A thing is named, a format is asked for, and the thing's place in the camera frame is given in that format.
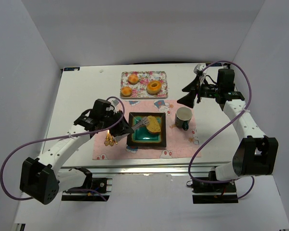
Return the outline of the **seeded bread slice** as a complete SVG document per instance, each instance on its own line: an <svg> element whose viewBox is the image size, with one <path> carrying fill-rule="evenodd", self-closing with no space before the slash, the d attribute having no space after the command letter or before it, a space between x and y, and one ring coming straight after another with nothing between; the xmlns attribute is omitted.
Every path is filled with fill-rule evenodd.
<svg viewBox="0 0 289 231"><path fill-rule="evenodd" d="M160 128L159 122L156 119L156 117L150 115L150 116L147 117L147 119L149 121L149 124L146 125L147 130L150 133L153 133L153 134L160 133L161 132L161 128Z"/></svg>

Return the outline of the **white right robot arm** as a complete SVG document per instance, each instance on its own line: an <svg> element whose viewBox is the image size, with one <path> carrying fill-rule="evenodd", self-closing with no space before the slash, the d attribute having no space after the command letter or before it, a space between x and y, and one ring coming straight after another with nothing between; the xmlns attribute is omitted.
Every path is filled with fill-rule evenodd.
<svg viewBox="0 0 289 231"><path fill-rule="evenodd" d="M211 98L230 119L240 144L232 161L214 167L206 183L226 183L245 176L270 175L274 170L278 141L268 137L256 124L248 111L248 103L242 93L235 90L235 72L232 69L218 70L217 80L208 83L204 66L195 67L195 79L183 88L188 94L177 102L189 108L194 101Z"/></svg>

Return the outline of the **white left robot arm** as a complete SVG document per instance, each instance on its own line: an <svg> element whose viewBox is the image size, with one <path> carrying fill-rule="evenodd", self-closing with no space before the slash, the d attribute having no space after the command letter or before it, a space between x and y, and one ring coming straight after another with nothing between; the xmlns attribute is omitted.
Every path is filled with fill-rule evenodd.
<svg viewBox="0 0 289 231"><path fill-rule="evenodd" d="M83 144L101 131L109 131L113 139L134 133L124 117L124 110L116 110L110 101L97 99L53 147L39 157L29 157L23 162L20 190L44 205L60 192L92 191L93 179L89 170L76 167L61 172L60 169Z"/></svg>

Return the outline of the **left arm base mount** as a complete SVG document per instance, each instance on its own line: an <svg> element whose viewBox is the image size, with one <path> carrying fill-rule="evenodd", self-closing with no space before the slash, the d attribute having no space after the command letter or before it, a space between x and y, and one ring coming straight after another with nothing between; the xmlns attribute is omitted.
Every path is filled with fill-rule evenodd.
<svg viewBox="0 0 289 231"><path fill-rule="evenodd" d="M81 186L64 191L62 201L73 202L107 202L112 191L112 178L94 177L83 167L74 168L84 174L85 179Z"/></svg>

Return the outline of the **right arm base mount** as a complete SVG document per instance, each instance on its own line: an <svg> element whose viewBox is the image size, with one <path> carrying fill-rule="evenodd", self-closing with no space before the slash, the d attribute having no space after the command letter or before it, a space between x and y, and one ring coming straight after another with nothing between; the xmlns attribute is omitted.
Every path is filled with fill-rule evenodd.
<svg viewBox="0 0 289 231"><path fill-rule="evenodd" d="M186 186L192 190L193 204L232 204L238 203L236 185L233 181L212 183L217 181L216 166L212 167L204 177L191 178Z"/></svg>

